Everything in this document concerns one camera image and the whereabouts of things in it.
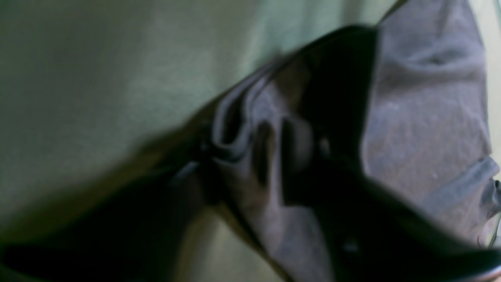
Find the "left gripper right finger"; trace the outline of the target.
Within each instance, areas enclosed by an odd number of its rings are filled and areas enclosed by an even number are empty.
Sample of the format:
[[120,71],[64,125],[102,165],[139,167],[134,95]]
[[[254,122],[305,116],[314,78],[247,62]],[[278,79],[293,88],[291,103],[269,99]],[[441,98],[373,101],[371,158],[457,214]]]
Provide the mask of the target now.
[[312,209],[338,282],[490,282],[500,251],[477,249],[368,179],[350,159],[320,153],[300,120],[281,129],[283,200]]

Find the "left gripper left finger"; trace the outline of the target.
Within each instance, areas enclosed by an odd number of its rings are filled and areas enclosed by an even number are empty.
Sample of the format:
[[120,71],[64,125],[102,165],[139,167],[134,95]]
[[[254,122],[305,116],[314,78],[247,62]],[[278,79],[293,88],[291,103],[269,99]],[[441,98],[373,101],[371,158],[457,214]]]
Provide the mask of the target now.
[[203,205],[197,162],[157,170],[68,227],[1,251],[2,282],[173,282]]

